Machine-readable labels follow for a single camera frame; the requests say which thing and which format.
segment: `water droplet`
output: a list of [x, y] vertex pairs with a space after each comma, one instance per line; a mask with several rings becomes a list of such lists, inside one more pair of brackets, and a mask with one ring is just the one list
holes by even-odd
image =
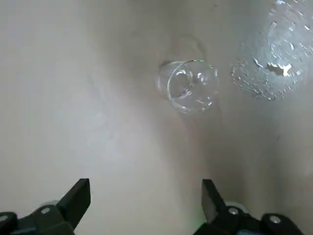
[[277, 1], [276, 1], [276, 4], [277, 4], [277, 5], [281, 5], [281, 4], [286, 4], [286, 3], [285, 3], [284, 1], [282, 1], [282, 0], [277, 0]]
[[292, 22], [291, 22], [291, 26], [289, 27], [289, 30], [290, 30], [290, 31], [293, 31], [294, 28], [295, 28], [295, 26], [296, 26], [296, 23], [292, 21]]
[[254, 60], [254, 63], [255, 63], [258, 67], [263, 68], [263, 65], [261, 65], [260, 62], [259, 62], [256, 58], [253, 58], [253, 60]]
[[230, 76], [233, 77], [233, 76], [235, 75], [235, 72], [236, 72], [236, 67], [233, 66], [233, 67], [231, 68]]
[[277, 26], [277, 23], [275, 21], [273, 21], [272, 24], [269, 27], [269, 30], [268, 30], [268, 40], [272, 36], [276, 26]]
[[306, 46], [303, 45], [302, 43], [299, 43], [299, 45], [300, 45], [302, 48], [306, 49]]
[[275, 99], [276, 99], [276, 96], [273, 96], [273, 97], [269, 97], [269, 98], [268, 98], [269, 101], [273, 101], [273, 100], [275, 100]]
[[290, 74], [288, 73], [288, 71], [292, 68], [291, 64], [288, 65], [275, 65], [273, 63], [268, 63], [266, 69], [268, 71], [274, 72], [276, 75], [280, 76], [284, 76], [284, 77], [290, 77]]

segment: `white table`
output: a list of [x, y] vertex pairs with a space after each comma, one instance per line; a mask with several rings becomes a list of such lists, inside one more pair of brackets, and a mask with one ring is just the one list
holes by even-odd
[[[211, 177], [253, 216], [281, 212], [313, 234], [312, 83], [269, 102], [229, 76], [269, 2], [1, 1], [0, 211], [25, 216], [88, 177], [77, 234], [190, 235]], [[224, 148], [213, 156], [197, 144], [206, 129], [186, 128], [153, 88], [180, 34], [219, 69]]]

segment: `clear glass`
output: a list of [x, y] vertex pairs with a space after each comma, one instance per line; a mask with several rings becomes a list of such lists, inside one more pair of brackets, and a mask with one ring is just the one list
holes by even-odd
[[163, 63], [156, 78], [156, 89], [180, 112], [204, 111], [218, 102], [218, 73], [203, 60]]

